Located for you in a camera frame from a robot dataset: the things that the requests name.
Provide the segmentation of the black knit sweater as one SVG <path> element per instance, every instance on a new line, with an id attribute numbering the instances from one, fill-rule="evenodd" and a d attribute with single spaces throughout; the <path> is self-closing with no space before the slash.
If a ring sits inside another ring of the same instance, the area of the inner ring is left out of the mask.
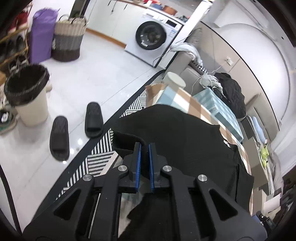
<path id="1" fill-rule="evenodd" d="M 168 105 L 156 104 L 119 118 L 112 126 L 113 149 L 121 157 L 135 143 L 148 155 L 148 145 L 187 176 L 204 174 L 242 208 L 249 210 L 254 178 L 247 173 L 236 145 L 222 137 L 220 127 Z M 120 240 L 173 240 L 169 196 L 146 193 L 129 214 Z"/>

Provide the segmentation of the black white zigzag rug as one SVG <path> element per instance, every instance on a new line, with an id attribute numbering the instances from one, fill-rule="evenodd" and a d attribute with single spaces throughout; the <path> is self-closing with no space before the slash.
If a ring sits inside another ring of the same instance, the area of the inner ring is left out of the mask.
<path id="1" fill-rule="evenodd" d="M 150 85 L 165 70 L 160 70 L 153 75 L 132 97 L 130 97 L 117 112 L 111 116 L 103 126 L 103 132 L 99 137 L 91 138 L 78 152 L 67 168 L 61 173 L 43 202 L 40 204 L 33 218 L 37 218 L 55 200 L 60 198 L 71 186 L 73 186 L 85 174 L 99 176 L 103 168 L 114 154 L 112 149 L 113 132 L 111 127 L 114 122 L 131 113 L 146 108 L 145 87 Z"/>

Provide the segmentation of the left black slipper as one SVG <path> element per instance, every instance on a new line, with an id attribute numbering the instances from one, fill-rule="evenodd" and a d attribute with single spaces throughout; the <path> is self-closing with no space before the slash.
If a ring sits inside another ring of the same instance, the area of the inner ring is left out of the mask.
<path id="1" fill-rule="evenodd" d="M 65 116 L 57 116 L 53 121 L 50 134 L 50 152 L 58 161 L 67 161 L 70 155 L 68 120 Z"/>

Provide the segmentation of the black slipper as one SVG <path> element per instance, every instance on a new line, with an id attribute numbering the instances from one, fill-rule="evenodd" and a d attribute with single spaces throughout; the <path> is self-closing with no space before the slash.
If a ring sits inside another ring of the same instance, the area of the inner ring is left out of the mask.
<path id="1" fill-rule="evenodd" d="M 99 137 L 103 132 L 103 116 L 97 102 L 90 102 L 86 108 L 85 134 L 88 138 Z"/>
<path id="2" fill-rule="evenodd" d="M 58 161 L 67 161 L 70 155 L 68 120 L 65 116 L 57 116 L 53 121 L 50 134 L 50 152 Z"/>

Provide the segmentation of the lime green cloth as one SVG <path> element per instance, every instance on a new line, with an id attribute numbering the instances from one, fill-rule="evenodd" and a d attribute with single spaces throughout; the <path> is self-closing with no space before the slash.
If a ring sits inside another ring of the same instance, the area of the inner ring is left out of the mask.
<path id="1" fill-rule="evenodd" d="M 260 150 L 260 156 L 262 161 L 262 166 L 266 168 L 268 162 L 269 151 L 267 145 L 264 145 Z"/>

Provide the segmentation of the right black slipper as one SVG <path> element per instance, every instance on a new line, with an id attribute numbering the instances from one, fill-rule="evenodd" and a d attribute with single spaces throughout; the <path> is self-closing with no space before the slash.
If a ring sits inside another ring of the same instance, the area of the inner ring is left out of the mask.
<path id="1" fill-rule="evenodd" d="M 86 108 L 85 134 L 88 138 L 99 137 L 103 132 L 103 116 L 97 102 L 90 102 Z"/>

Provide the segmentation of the checkered brown blue tablecloth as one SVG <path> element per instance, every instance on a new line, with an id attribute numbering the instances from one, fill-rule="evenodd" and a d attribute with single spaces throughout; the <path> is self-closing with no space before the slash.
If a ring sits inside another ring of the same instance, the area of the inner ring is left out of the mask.
<path id="1" fill-rule="evenodd" d="M 146 91 L 145 142 L 185 175 L 208 176 L 248 211 L 254 177 L 230 132 L 185 90 L 155 84 Z"/>

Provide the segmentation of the black quilted jacket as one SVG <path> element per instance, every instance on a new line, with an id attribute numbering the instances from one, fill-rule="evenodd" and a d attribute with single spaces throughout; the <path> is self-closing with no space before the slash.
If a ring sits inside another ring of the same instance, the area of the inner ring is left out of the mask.
<path id="1" fill-rule="evenodd" d="M 241 92 L 240 85 L 227 73 L 215 73 L 214 76 L 223 90 L 223 94 L 218 94 L 218 97 L 231 109 L 237 119 L 245 118 L 245 96 Z"/>

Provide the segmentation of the white cylindrical container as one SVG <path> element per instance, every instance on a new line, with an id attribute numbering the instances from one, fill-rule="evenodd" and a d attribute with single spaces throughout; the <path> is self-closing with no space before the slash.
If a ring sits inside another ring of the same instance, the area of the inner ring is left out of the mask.
<path id="1" fill-rule="evenodd" d="M 163 78 L 163 82 L 168 85 L 173 85 L 184 89 L 186 87 L 185 81 L 176 73 L 168 72 Z"/>

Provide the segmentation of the cream bin with black liner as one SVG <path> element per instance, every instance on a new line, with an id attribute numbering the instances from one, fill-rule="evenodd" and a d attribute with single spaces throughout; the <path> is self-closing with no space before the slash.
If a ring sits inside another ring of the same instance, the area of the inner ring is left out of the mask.
<path id="1" fill-rule="evenodd" d="M 37 126 L 48 117 L 46 85 L 49 77 L 45 66 L 30 64 L 20 68 L 5 82 L 6 99 L 28 127 Z"/>

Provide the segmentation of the grey sofa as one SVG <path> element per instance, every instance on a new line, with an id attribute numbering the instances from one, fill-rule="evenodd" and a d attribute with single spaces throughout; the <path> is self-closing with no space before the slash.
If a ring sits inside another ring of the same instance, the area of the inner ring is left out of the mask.
<path id="1" fill-rule="evenodd" d="M 221 65 L 216 61 L 214 32 L 207 26 L 199 25 L 185 40 L 186 43 L 195 47 L 207 72 L 214 74 L 214 70 Z M 185 82 L 185 91 L 194 96 L 204 88 L 199 83 L 203 72 L 199 70 L 193 57 L 184 51 L 179 51 L 172 59 L 166 72 L 179 75 Z"/>

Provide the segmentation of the white grey draped cloth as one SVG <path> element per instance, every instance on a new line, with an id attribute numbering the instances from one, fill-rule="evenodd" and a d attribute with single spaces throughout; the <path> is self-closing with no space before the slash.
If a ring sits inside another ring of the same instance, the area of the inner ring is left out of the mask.
<path id="1" fill-rule="evenodd" d="M 199 52 L 197 51 L 196 47 L 189 43 L 176 43 L 170 46 L 170 51 L 172 52 L 186 52 L 192 57 L 192 61 L 197 63 L 200 66 L 203 66 L 203 61 L 200 57 Z"/>

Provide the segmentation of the wooden shoe rack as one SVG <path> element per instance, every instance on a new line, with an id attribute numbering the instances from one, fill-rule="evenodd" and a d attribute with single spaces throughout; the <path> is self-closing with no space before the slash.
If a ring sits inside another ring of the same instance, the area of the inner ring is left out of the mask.
<path id="1" fill-rule="evenodd" d="M 1 75 L 9 77 L 29 64 L 29 3 L 1 33 Z"/>

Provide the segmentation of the woven laundry basket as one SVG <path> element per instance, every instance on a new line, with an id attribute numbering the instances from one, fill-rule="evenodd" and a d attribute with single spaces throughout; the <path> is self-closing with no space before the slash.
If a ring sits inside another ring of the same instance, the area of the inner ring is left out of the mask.
<path id="1" fill-rule="evenodd" d="M 55 24 L 51 57 L 60 62 L 77 60 L 87 25 L 84 16 L 62 15 Z"/>

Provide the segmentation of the white front-load washing machine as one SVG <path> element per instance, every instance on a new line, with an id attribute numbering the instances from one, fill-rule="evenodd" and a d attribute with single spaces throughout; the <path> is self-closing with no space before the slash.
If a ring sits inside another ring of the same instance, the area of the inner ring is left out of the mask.
<path id="1" fill-rule="evenodd" d="M 156 12 L 145 13 L 138 21 L 125 51 L 152 67 L 158 66 L 183 25 Z"/>

